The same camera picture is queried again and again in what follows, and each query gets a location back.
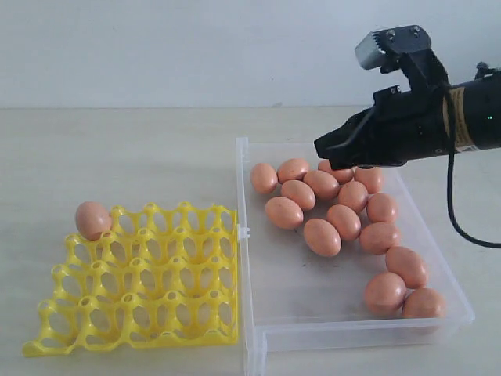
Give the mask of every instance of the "plastic egg tray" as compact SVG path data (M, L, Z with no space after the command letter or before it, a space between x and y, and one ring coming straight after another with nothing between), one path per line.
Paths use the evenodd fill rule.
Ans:
M52 298L38 305L40 332L23 354L236 343L236 212L182 202L110 215L99 240L66 238L67 260L52 269Z

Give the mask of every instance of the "black cable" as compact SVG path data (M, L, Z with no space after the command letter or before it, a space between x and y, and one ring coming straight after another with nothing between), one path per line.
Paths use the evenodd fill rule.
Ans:
M454 175L454 157L456 155L456 109L454 108L454 103L452 101L451 93L449 92L450 87L448 85L442 87L445 101L447 103L447 113L449 115L449 164L447 167L447 210L449 211L449 219L457 231L464 239L470 241L473 244L480 245L486 248L501 248L501 243L491 243L490 241L484 241L472 237L466 233L456 220L456 215L454 214L454 206L452 204L452 180Z

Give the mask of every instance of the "table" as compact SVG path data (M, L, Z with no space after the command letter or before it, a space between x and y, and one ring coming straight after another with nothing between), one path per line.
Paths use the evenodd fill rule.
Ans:
M156 350L127 352L127 358L20 355L22 343L31 339L26 336L37 334L36 305L51 291L51 265L64 260L62 240L74 232L74 209L86 200L131 210L150 201L172 207L184 200L236 209L237 136L313 141L359 110L0 110L0 374L181 372L169 369L164 352ZM455 202L468 232L501 241L498 160L498 150L458 156ZM501 251L468 244L450 226L446 162L445 157L414 161L401 173L474 307L474 323L440 345L273 353L267 375L498 374Z

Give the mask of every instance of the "transparent plastic box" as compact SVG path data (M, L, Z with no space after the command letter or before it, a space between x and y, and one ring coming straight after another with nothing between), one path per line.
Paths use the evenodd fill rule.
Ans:
M397 168L384 169L384 192L398 202L396 224L402 245L424 258L430 267L428 286L445 296L447 316L443 319L378 320L368 312L362 296L370 278L385 270L384 256L364 254L353 242L344 245L338 256L321 258L309 251L302 228L290 231L272 226L264 211L270 196L254 192L250 172L259 162L278 168L292 157L305 158L312 168L319 162L311 143L236 140L246 375L265 376L268 352L440 342L473 321L473 310ZM317 206L305 213L305 221L324 216L329 207Z

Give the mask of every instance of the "egg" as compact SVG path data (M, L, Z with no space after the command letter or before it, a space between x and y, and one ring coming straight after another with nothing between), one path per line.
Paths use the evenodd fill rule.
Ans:
M293 230L303 223L303 211L290 198L274 197L265 205L269 220L281 229Z
M369 194L375 194L383 189L383 170L379 167L356 168L355 181L361 182Z
M397 201L385 193L376 193L367 202L367 216L371 222L394 222L398 216Z
M258 163L250 171L250 182L258 193L267 194L275 190L279 178L268 163Z
M317 255L334 257L341 250L341 238L337 230L325 219L313 218L305 224L306 244Z
M348 206L337 204L327 212L327 221L334 226L342 240L352 241L359 237L360 218Z
M339 193L339 183L328 172L312 170L306 173L303 181L312 188L320 200L333 200Z
M405 300L402 315L406 319L445 317L445 299L432 288L418 288Z
M341 170L333 170L330 168L330 163L327 159L319 162L319 170L325 171L336 178L337 182L340 184L346 184L353 180L353 170L351 168L343 168Z
M78 232L90 241L98 240L102 233L110 231L112 222L110 213L99 202L86 201L75 213Z
M368 253L384 255L388 249L400 244L400 236L400 231L393 223L372 223L360 233L359 243Z
M391 247L385 255L388 272L398 274L408 288L420 288L428 283L428 266L415 251L407 247Z
M300 180L287 180L280 189L283 197L290 198L304 211L312 210L315 207L315 193L308 184Z
M284 184L287 180L302 180L310 166L303 158L292 158L283 162L278 170L280 184Z
M367 205L369 194L361 182L349 182L341 187L337 202L348 206L355 213L360 213Z
M393 316L405 300L404 280L395 273L376 275L366 286L364 301L369 311L376 316Z

